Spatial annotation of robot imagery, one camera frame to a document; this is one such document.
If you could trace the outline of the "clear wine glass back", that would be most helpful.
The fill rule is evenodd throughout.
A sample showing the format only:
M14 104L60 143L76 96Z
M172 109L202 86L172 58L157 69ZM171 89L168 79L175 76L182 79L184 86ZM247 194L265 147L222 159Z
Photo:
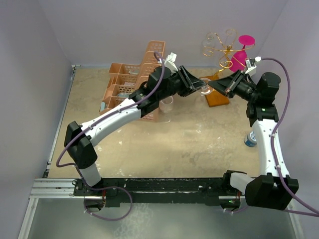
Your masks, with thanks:
M210 87L209 84L208 84L208 82L211 81L211 80L209 78L207 78L207 77L201 77L200 79L202 81L204 81L206 83L206 85L201 87L197 91L199 92L199 94L200 94L200 96L202 98L202 101L205 102L205 103L208 103L207 102L207 96L213 92L213 88Z

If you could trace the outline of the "clear round wine glass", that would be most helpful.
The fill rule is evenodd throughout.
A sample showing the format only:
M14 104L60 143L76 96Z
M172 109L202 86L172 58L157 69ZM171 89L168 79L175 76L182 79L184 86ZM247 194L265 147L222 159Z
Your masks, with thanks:
M160 105L159 105L159 108L160 110L162 111L163 113L163 121L165 123L168 123L171 121L171 111L173 109L173 103L171 104L165 104L163 102L163 100L160 101Z

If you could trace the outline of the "clear flute wine glass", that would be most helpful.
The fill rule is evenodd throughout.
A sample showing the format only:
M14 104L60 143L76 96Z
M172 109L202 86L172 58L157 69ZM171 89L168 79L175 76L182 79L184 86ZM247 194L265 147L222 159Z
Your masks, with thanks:
M165 99L163 100L163 102L164 102L165 104L171 104L171 103L173 103L173 97L172 97L172 96L169 96L169 97L165 98Z

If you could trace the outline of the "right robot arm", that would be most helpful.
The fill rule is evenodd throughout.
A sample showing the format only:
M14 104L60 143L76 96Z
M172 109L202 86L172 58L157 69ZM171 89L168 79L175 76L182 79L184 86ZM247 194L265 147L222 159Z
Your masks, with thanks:
M299 183L290 177L279 142L279 116L273 102L280 83L278 75L266 72L255 84L248 74L238 70L208 84L228 98L237 95L247 101L246 115L259 150L260 176L252 178L244 172L228 170L222 191L227 195L240 191L252 207L283 211L293 198L291 194L298 191Z

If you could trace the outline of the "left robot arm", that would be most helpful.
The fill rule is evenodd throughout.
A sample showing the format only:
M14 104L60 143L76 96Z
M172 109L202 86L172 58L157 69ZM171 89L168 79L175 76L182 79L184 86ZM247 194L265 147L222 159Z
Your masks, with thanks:
M122 126L156 110L161 100L175 94L186 97L206 85L205 81L191 75L183 66L175 72L168 67L159 66L113 109L82 124L75 121L70 123L64 146L86 182L85 190L91 195L98 195L103 188L102 178L95 164L97 153L94 149L100 141Z

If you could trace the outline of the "wooden rack base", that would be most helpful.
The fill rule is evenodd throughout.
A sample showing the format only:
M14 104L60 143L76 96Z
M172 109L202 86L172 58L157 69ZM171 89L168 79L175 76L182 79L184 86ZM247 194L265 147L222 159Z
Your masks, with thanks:
M209 81L219 80L220 76L218 74L214 74L211 76L201 77L201 79L208 83ZM205 97L209 107L228 105L230 103L227 97L217 92L212 87L208 86L208 89L210 90L210 93L205 95Z

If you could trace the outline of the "pink wine glass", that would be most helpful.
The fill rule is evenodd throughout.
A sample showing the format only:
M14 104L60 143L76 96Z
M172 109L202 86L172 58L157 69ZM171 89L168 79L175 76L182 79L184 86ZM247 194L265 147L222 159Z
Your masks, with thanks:
M245 69L245 60L248 58L246 53L246 46L248 46L248 49L250 49L255 45L255 38L250 35L241 35L239 36L238 41L243 45L243 47L240 50L235 51L231 58L232 65L230 67L230 70L232 72Z

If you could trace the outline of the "clear wine glass far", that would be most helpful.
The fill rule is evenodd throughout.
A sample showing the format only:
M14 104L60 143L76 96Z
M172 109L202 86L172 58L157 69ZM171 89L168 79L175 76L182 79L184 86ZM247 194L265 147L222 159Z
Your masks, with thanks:
M206 34L205 38L202 41L203 48L214 48L215 46L215 34L213 32L209 32Z

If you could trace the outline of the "blue white small jar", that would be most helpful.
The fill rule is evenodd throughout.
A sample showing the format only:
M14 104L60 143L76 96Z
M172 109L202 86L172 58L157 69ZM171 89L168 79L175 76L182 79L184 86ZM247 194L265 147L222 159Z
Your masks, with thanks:
M244 144L248 147L255 147L257 140L253 131L250 131L244 138Z

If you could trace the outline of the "peach plastic file organizer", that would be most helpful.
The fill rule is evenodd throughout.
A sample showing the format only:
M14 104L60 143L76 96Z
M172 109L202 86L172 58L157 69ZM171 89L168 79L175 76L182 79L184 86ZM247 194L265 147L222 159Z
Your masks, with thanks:
M100 104L99 115L118 106L130 93L148 80L149 74L160 64L154 51L164 55L164 41L150 41L140 64L112 63L109 69L109 82Z

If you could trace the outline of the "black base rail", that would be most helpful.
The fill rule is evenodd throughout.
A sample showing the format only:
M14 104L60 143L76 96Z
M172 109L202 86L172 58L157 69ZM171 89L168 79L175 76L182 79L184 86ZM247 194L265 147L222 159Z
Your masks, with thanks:
M236 210L243 195L222 178L104 178L91 190L81 179L72 182L74 195L96 199L105 207L122 203L204 204Z

